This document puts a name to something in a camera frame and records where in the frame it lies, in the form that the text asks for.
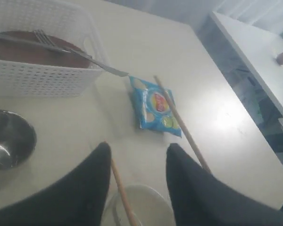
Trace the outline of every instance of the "metal fork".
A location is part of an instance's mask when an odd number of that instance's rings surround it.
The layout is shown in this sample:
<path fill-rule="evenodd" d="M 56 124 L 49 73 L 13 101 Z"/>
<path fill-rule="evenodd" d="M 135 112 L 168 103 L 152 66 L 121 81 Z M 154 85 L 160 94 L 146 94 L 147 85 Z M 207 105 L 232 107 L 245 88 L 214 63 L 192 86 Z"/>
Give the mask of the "metal fork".
<path fill-rule="evenodd" d="M 39 40 L 40 43 L 43 43 L 43 44 L 46 44 L 48 46 L 51 46 L 51 48 L 55 51 L 58 51 L 58 52 L 61 52 L 61 47 L 58 47 L 51 39 L 50 37 L 43 31 L 43 30 L 35 30 L 34 31 L 34 34 L 35 36 L 37 37 L 37 39 Z M 78 54 L 88 60 L 90 60 L 91 62 L 93 62 L 95 65 L 101 67 L 102 69 L 104 69 L 106 72 L 109 72 L 111 74 L 114 74 L 114 75 L 117 75 L 117 76 L 120 76 L 120 77 L 126 77 L 126 76 L 129 76 L 129 73 L 128 72 L 123 72 L 123 71 L 120 71 L 118 69 L 115 69 L 113 67 L 109 67 L 95 59 L 92 58 L 92 56 L 84 53 L 84 52 L 81 52 L 81 51 L 77 51 L 77 50 L 74 50 L 72 48 L 69 48 L 69 47 L 63 47 L 63 52 L 66 52 L 66 53 L 73 53 L 73 54 Z"/>

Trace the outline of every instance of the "table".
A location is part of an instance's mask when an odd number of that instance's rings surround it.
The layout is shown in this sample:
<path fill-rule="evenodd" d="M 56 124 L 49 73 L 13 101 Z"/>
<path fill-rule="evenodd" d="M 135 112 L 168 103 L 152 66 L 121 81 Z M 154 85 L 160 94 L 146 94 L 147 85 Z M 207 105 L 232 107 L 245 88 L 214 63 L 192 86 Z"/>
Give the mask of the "table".
<path fill-rule="evenodd" d="M 283 166 L 192 29 L 100 0 L 90 11 L 112 65 L 154 82 L 159 75 L 213 174 L 274 208 L 283 204 Z M 33 124 L 37 145 L 20 167 L 0 171 L 0 208 L 49 186 L 106 140 L 123 183 L 146 184 L 169 200 L 166 149 L 187 140 L 136 128 L 128 78 L 103 73 L 74 98 L 0 98 L 0 109 Z M 111 179 L 110 192 L 117 186 Z"/>
<path fill-rule="evenodd" d="M 275 61 L 283 39 L 217 12 L 211 17 L 283 116 L 283 66 Z"/>

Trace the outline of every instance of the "wooden chopstick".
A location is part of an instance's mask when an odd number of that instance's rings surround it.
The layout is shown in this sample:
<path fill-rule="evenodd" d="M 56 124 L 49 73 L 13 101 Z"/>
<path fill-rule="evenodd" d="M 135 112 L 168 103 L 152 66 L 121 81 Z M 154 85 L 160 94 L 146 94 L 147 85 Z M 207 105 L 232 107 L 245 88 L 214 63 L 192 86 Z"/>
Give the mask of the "wooden chopstick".
<path fill-rule="evenodd" d="M 170 96 L 168 95 L 168 92 L 166 91 L 166 89 L 162 85 L 160 79 L 156 75 L 154 76 L 154 79 L 155 79 L 156 83 L 158 84 L 158 86 L 160 87 L 160 89 L 163 91 L 163 95 L 164 95 L 164 97 L 166 99 L 166 102 L 168 103 L 169 107 L 171 108 L 173 116 L 176 118 L 180 128 L 182 129 L 185 137 L 187 138 L 188 142 L 190 143 L 190 146 L 193 149 L 193 151 L 195 152 L 196 157 L 198 158 L 198 160 L 199 160 L 200 164 L 202 165 L 203 169 L 205 169 L 209 173 L 212 173 L 210 168 L 208 167 L 207 162 L 203 158 L 203 156 L 202 156 L 198 146 L 196 145 L 195 141 L 193 140 L 192 135 L 190 134 L 188 128 L 186 127 L 186 125 L 183 122 L 182 118 L 180 117 L 178 111 L 176 110 L 176 107 L 173 104 L 173 101 L 171 100 Z"/>
<path fill-rule="evenodd" d="M 122 199 L 124 209 L 126 211 L 126 215 L 128 217 L 129 223 L 130 223 L 131 226 L 138 226 L 136 221 L 135 221 L 134 215 L 132 213 L 132 209 L 131 209 L 130 204 L 128 202 L 128 198 L 127 198 L 125 189 L 123 187 L 121 178 L 119 176 L 117 167 L 116 167 L 113 159 L 111 159 L 111 168 L 112 168 L 112 172 L 113 172 L 115 181 L 117 182 L 118 191 L 121 195 L 121 199 Z"/>

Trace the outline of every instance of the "blue packet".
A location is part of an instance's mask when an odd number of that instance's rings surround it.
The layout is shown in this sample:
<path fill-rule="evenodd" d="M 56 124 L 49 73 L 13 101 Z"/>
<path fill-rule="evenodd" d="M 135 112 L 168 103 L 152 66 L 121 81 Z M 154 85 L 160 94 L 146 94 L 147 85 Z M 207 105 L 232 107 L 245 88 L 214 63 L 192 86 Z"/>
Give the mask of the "blue packet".
<path fill-rule="evenodd" d="M 135 110 L 141 129 L 169 132 L 181 137 L 181 129 L 173 116 L 159 86 L 132 76 L 130 84 L 134 90 Z M 174 103 L 171 90 L 167 90 Z"/>

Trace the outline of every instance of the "white plastic basket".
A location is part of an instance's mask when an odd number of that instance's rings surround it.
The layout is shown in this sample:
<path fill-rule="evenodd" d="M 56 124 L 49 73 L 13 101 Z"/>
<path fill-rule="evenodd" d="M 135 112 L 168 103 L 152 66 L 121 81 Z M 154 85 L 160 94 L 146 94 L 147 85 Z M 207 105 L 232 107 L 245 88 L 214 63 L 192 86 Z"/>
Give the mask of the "white plastic basket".
<path fill-rule="evenodd" d="M 0 32 L 42 29 L 86 51 L 107 65 L 108 58 L 91 15 L 83 8 L 57 0 L 0 0 Z M 34 65 L 0 60 L 0 96 L 73 97 L 102 70 Z"/>

